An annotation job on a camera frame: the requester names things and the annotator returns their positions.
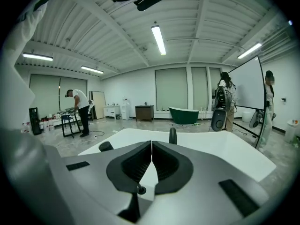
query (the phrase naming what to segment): ceiling light fixture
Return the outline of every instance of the ceiling light fixture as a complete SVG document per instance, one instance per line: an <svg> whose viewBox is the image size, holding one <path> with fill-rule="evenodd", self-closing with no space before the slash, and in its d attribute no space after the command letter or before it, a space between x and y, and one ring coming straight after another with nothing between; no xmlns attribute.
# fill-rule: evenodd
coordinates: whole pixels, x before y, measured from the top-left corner
<svg viewBox="0 0 300 225"><path fill-rule="evenodd" d="M163 36L161 35L160 27L159 26L153 26L151 27L151 30L153 32L153 35L155 37L156 43L158 45L159 51L161 55L166 55L165 52L165 44L163 41Z"/></svg>
<svg viewBox="0 0 300 225"><path fill-rule="evenodd" d="M32 54L32 53L23 53L23 57L41 59L41 60L46 60L46 61L53 61L53 57L48 57L48 56L44 56L44 55L37 55L37 54Z"/></svg>
<svg viewBox="0 0 300 225"><path fill-rule="evenodd" d="M238 56L238 59L242 59L243 57L247 56L249 53L255 51L257 48L261 47L262 45L260 43L254 45L253 47L251 47L249 50L245 51L244 53L242 53L240 56Z"/></svg>
<svg viewBox="0 0 300 225"><path fill-rule="evenodd" d="M101 73L101 74L104 73L104 72L102 72L100 70L96 70L96 69L93 69L93 68L90 68L90 67L86 67L86 66L81 66L81 69L89 70L89 71L92 71L92 72L95 72L95 73Z"/></svg>

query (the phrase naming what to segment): floor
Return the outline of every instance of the floor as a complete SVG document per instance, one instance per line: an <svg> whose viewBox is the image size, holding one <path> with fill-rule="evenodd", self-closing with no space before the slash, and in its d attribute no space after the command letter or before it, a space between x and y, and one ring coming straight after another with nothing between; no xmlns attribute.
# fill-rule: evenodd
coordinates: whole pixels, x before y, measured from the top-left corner
<svg viewBox="0 0 300 225"><path fill-rule="evenodd" d="M41 135L38 135L37 138L39 138L44 144L56 147L62 157L68 157L78 155L124 128L168 132L170 128L174 126L177 132L212 132L212 129L210 128L210 121L204 120L200 120L198 122L199 125L195 126L180 126L178 124L172 125L171 120L136 122L135 120L114 120L110 118L107 118L106 120L94 120L89 123L90 135L84 138L80 138L80 134L76 134L74 138L71 136L64 138L61 127L56 127L52 132L42 133ZM250 129L249 123L244 123L241 120L235 120L235 123L248 128L256 134L259 134L260 125L256 128ZM65 133L68 134L69 131L70 130L67 127ZM255 137L246 130L234 125L233 133L250 145L255 145ZM295 171L299 168L299 149L286 143L283 138L284 134L276 130L272 130L268 145L265 147L263 152L263 154L277 166L268 177L260 182L270 196L274 196L279 191L287 188L294 178Z"/></svg>

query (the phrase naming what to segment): white wall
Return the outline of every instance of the white wall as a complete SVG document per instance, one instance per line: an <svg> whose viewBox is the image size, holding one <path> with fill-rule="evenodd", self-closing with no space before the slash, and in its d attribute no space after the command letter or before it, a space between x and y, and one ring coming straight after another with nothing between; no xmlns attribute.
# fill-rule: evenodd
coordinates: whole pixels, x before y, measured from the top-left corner
<svg viewBox="0 0 300 225"><path fill-rule="evenodd" d="M277 117L273 126L285 130L288 120L300 120L300 55L294 52L262 64L262 70L264 75L271 70L275 77L274 113ZM298 127L297 135L300 135L300 125Z"/></svg>
<svg viewBox="0 0 300 225"><path fill-rule="evenodd" d="M49 68L49 67L36 67L36 66L33 67L33 66L17 65L15 66L15 68L28 86L30 83L31 74L37 74L37 75L51 75L51 76L62 76L62 77L85 79L87 80L88 94L89 91L103 91L103 85L99 77L93 77L91 75L80 74L77 72L71 72L66 70L58 70L56 68ZM30 121L29 113L26 119L24 120L24 122L28 122L28 121Z"/></svg>
<svg viewBox="0 0 300 225"><path fill-rule="evenodd" d="M167 65L150 67L142 70L137 70L111 78L102 80L104 86L105 100L107 104L121 104L122 98L125 96L131 105L130 116L135 117L135 106L143 105L147 102L148 105L154 105L155 118L172 118L168 111L156 111L156 87L155 87L155 70L167 68L187 68L187 92L188 92L188 108L193 109L193 84L191 67L207 67L220 68L221 71L229 72L233 67L226 65L214 64L192 64L192 65ZM209 98L211 97L210 77L208 76ZM244 108L239 108L235 114L236 117L241 116ZM211 99L209 99L209 111L207 118L211 118Z"/></svg>

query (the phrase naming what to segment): black shoe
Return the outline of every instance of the black shoe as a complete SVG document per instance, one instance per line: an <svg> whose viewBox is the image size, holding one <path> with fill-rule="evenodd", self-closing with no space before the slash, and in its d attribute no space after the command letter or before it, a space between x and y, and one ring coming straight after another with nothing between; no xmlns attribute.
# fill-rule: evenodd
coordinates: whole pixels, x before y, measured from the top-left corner
<svg viewBox="0 0 300 225"><path fill-rule="evenodd" d="M86 137L86 136L88 136L89 135L89 133L82 133L81 135L80 135L80 137Z"/></svg>

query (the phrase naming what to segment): green bathtub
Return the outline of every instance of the green bathtub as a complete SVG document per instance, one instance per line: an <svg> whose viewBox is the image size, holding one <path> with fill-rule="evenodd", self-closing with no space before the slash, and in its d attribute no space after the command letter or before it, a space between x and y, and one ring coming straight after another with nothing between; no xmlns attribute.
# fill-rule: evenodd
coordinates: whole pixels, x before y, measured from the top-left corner
<svg viewBox="0 0 300 225"><path fill-rule="evenodd" d="M199 111L169 107L170 113L177 124L194 124L197 122Z"/></svg>

